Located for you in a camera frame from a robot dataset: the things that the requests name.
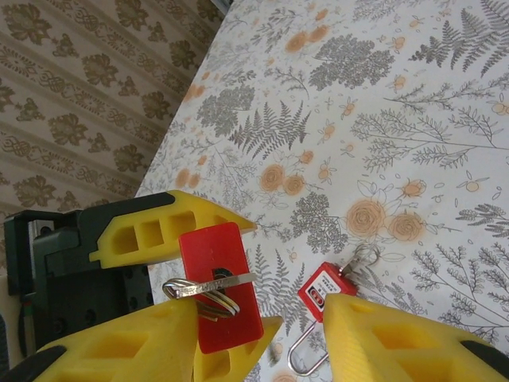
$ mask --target gray fern print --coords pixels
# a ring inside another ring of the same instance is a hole
[[[251,38],[254,45],[263,42],[266,46],[265,53],[270,53],[274,46],[284,37],[292,28],[292,24],[297,18],[297,14],[285,8],[276,8],[269,16],[267,22],[264,22]]]
[[[244,68],[244,65],[252,60],[255,51],[249,42],[237,45],[235,43],[235,39],[225,41],[221,46],[209,49],[204,60],[204,68],[213,72],[224,71],[227,68],[239,71]]]
[[[301,271],[295,280],[290,282],[285,262],[278,250],[275,250],[275,254],[277,266],[272,267],[262,254],[260,244],[256,247],[254,256],[247,253],[249,269],[258,276],[254,282],[254,289],[260,310],[265,316],[282,316],[286,335],[296,322],[299,324],[300,331],[303,332],[310,323],[310,319],[308,310],[297,292],[304,282],[305,265],[302,264]]]
[[[472,256],[464,247],[445,248],[437,244],[435,252],[436,255],[431,251],[412,254],[418,265],[410,272],[417,282],[416,290],[448,293],[448,305],[439,312],[438,321],[467,330],[496,345],[509,328],[507,249],[494,243]],[[408,313],[428,315],[415,295],[405,291],[399,283],[383,283],[369,267],[357,271],[352,278],[362,287],[361,297]],[[484,289],[499,291],[485,294]]]
[[[224,89],[219,96],[210,95],[198,110],[198,120],[203,127],[214,126],[216,137],[228,135],[239,123],[239,111],[249,111],[255,89],[242,84],[233,89]]]
[[[260,363],[258,362],[253,369],[250,371],[249,374],[247,374],[246,379],[244,382],[260,382],[260,371],[261,371]]]
[[[302,143],[311,111],[304,114],[301,102],[301,106],[292,115],[289,107],[282,101],[280,103],[281,113],[279,116],[268,103],[265,103],[263,112],[260,113],[257,109],[253,122],[248,116],[244,125],[240,125],[229,140],[245,154],[252,152],[252,158],[262,153],[263,159],[279,147],[288,146],[291,149],[296,140]]]
[[[311,72],[309,83],[323,90],[334,82],[353,89],[366,80],[371,85],[387,77],[394,57],[389,50],[373,50],[375,43],[358,40],[352,34],[328,40],[314,57],[323,61]]]
[[[484,15],[478,16],[461,11],[461,29],[455,29],[449,21],[442,27],[441,39],[429,38],[429,45],[421,45],[410,59],[435,61],[439,67],[450,58],[450,68],[462,60],[463,72],[476,61],[483,60],[481,77],[509,54],[509,3],[496,0],[480,0]]]
[[[283,243],[290,241],[293,237],[291,230],[285,227],[285,224],[281,221],[266,221],[265,213],[259,214],[256,217],[247,213],[246,219],[251,220],[256,224],[256,231],[251,233],[253,237],[261,236],[263,239],[277,237]]]
[[[221,189],[221,200],[234,211],[243,211],[255,201],[255,193],[246,184],[256,174],[257,167],[252,161],[239,158],[232,147],[218,150],[207,161],[207,177],[216,179]]]
[[[302,70],[296,71],[291,66],[288,68],[269,68],[265,71],[265,77],[272,76],[279,81],[281,86],[286,86],[288,92],[303,91],[308,96],[308,88],[304,85],[305,78]]]
[[[382,283],[380,277],[369,267],[353,272],[352,280],[365,290],[357,294],[361,298],[416,315],[426,313],[413,294],[405,292],[397,283],[392,282],[390,285]]]
[[[391,16],[400,6],[416,7],[429,0],[356,0],[353,21],[377,21]],[[447,8],[453,0],[433,0],[441,8]]]
[[[484,226],[493,237],[509,239],[509,219],[506,218],[506,212],[495,205],[484,204],[474,209],[464,209],[456,219],[469,221],[468,225],[474,227]]]
[[[438,165],[446,170],[463,166],[473,150],[509,150],[495,144],[495,136],[503,131],[497,124],[472,107],[459,109],[449,118],[449,123],[429,115],[419,116],[417,122],[412,122],[400,111],[385,109],[378,114],[359,114],[352,133],[371,144],[369,155],[363,158],[364,167],[371,172],[392,167],[409,155],[417,165]],[[479,143],[456,140],[450,127],[479,137]]]
[[[256,73],[254,70],[244,71],[244,69],[237,69],[223,75],[220,81],[227,86],[233,86],[235,84],[244,84],[247,81],[254,80],[255,78]]]
[[[465,81],[458,89],[450,83],[443,83],[435,92],[427,92],[426,84],[420,84],[410,92],[402,93],[394,98],[384,98],[387,101],[400,103],[404,111],[422,115],[428,107],[438,107],[440,110],[456,110],[454,101],[459,99],[490,99],[495,96],[495,89],[504,90],[509,87],[509,72],[486,85],[479,85],[478,80]]]
[[[341,253],[348,242],[348,235],[341,231],[340,218],[330,216],[329,207],[327,196],[311,192],[295,204],[290,217],[293,237],[307,233],[306,242],[313,253]]]

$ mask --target red lockout tag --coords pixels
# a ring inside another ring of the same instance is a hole
[[[355,296],[357,287],[341,274],[333,263],[322,263],[298,291],[298,295],[318,322],[324,320],[325,296],[329,293],[345,293]]]
[[[205,283],[220,277],[249,273],[246,252],[235,223],[185,233],[179,241],[188,280]],[[234,317],[219,318],[217,322],[198,318],[198,342],[205,354],[256,341],[263,335],[253,284],[232,286],[224,293],[239,305],[240,311]],[[215,305],[202,296],[195,298]]]

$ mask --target gray leaf print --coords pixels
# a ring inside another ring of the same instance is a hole
[[[483,137],[476,144],[463,143],[461,135],[453,139],[448,132],[448,124],[437,121],[428,115],[418,117],[411,122],[405,114],[392,109],[381,110],[379,114],[359,114],[352,126],[352,133],[361,140],[369,140],[370,155],[364,157],[367,170],[377,172],[392,167],[411,155],[417,165],[436,164],[442,169],[457,169],[468,161],[468,154],[473,150],[507,150],[496,146],[493,138],[501,129],[493,130],[497,122],[492,122],[486,115],[480,115],[477,109],[461,108],[449,118],[456,128],[466,128],[469,134]]]
[[[243,69],[238,69],[222,76],[221,82],[224,82],[227,86],[233,86],[235,84],[244,84],[246,81],[253,80],[254,78],[256,78],[254,70],[244,72]]]
[[[294,71],[291,66],[288,69],[284,68],[274,68],[267,69],[265,71],[265,77],[273,76],[276,80],[279,81],[281,85],[289,85],[288,92],[294,90],[302,90],[308,96],[309,92],[306,86],[304,85],[304,72],[302,70]]]
[[[481,0],[484,18],[461,11],[462,30],[454,29],[449,21],[442,28],[442,39],[429,38],[429,45],[421,45],[411,60],[426,60],[426,63],[437,62],[442,66],[452,53],[450,68],[464,56],[463,72],[483,56],[490,54],[481,70],[481,77],[509,54],[509,5],[495,0]]]
[[[489,81],[487,85],[479,85],[477,80],[468,80],[459,88],[454,89],[450,83],[445,82],[440,86],[440,90],[425,94],[426,85],[420,84],[410,92],[398,95],[392,99],[384,99],[401,103],[404,111],[414,114],[424,114],[428,106],[454,111],[456,108],[453,102],[459,99],[489,99],[493,97],[493,90],[495,88],[503,90],[508,86],[509,72],[506,72],[499,78]]]
[[[352,34],[333,37],[327,41],[314,57],[323,63],[311,72],[309,83],[323,90],[334,82],[348,88],[362,86],[369,80],[377,84],[387,77],[394,62],[389,50],[375,50],[373,41],[358,40]]]
[[[470,221],[468,225],[484,225],[487,232],[492,232],[493,237],[509,238],[509,219],[506,212],[495,205],[477,205],[475,210],[464,209],[460,211],[457,220]]]
[[[340,218],[330,216],[328,208],[327,196],[311,192],[296,203],[290,217],[293,236],[297,238],[307,232],[307,244],[313,253],[331,250],[340,253],[347,243],[348,236],[341,232]]]
[[[429,0],[357,0],[353,11],[353,21],[369,19],[380,20],[392,15],[401,6],[420,6]],[[447,8],[454,0],[433,0],[441,8]]]
[[[302,143],[305,137],[305,127],[311,111],[302,116],[302,107],[298,108],[294,115],[291,115],[289,107],[281,101],[281,114],[279,118],[268,103],[263,108],[263,116],[258,110],[254,113],[253,122],[247,117],[244,126],[240,125],[230,140],[242,149],[246,154],[254,150],[253,158],[263,152],[263,158],[281,146],[288,145],[291,149],[298,138]]]
[[[294,281],[288,279],[288,268],[281,255],[276,250],[277,266],[271,267],[262,254],[261,246],[256,247],[254,264],[250,264],[258,278],[254,282],[258,304],[261,311],[268,316],[282,316],[285,321],[286,335],[294,323],[299,323],[299,329],[304,331],[309,324],[309,317],[305,305],[298,297],[297,292],[304,282],[305,265]]]
[[[219,97],[210,95],[200,106],[197,119],[203,127],[214,126],[216,137],[230,134],[239,122],[239,111],[249,111],[255,97],[255,89],[241,85],[234,89],[224,89]]]
[[[266,39],[265,53],[270,53],[274,46],[290,30],[297,14],[284,6],[277,8],[270,16],[267,23],[263,23],[256,34],[251,38],[253,44],[258,45]]]

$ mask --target key ring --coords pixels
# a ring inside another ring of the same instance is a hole
[[[371,266],[371,265],[375,264],[377,261],[379,261],[380,255],[381,255],[380,248],[376,244],[362,243],[362,244],[358,245],[353,252],[352,258],[347,262],[347,264],[344,267],[340,267],[340,273],[344,275],[345,273],[352,272],[352,264],[361,262],[364,258],[369,256],[372,252],[375,253],[375,260],[373,260],[371,263],[367,264],[368,266]],[[293,345],[290,346],[290,348],[288,350],[288,357],[287,357],[288,367],[292,372],[294,372],[298,376],[310,376],[311,374],[313,374],[313,372],[315,370],[317,370],[328,359],[328,353],[326,353],[322,358],[320,358],[320,360],[318,360],[318,362],[316,364],[311,366],[310,369],[301,370],[301,371],[297,370],[297,368],[295,367],[295,365],[292,362],[293,352],[305,340],[305,338],[311,334],[311,332],[315,329],[316,324],[317,324],[316,321],[313,324],[311,324],[309,326],[309,328],[304,331],[304,333],[295,341],[295,343]]]
[[[219,290],[235,287],[240,284],[251,283],[256,280],[256,274],[246,273],[244,275],[230,276],[222,279],[197,283],[187,279],[170,279],[163,284],[162,290],[169,299],[179,299],[202,294],[222,306],[223,309],[210,306],[197,300],[198,314],[202,318],[216,322],[218,318],[229,318],[235,316],[239,311],[239,305]]]

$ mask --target red padlock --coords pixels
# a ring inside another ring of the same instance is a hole
[[[356,286],[333,263],[321,264],[298,291],[299,297],[318,322],[324,320],[325,296],[329,293],[357,294]]]

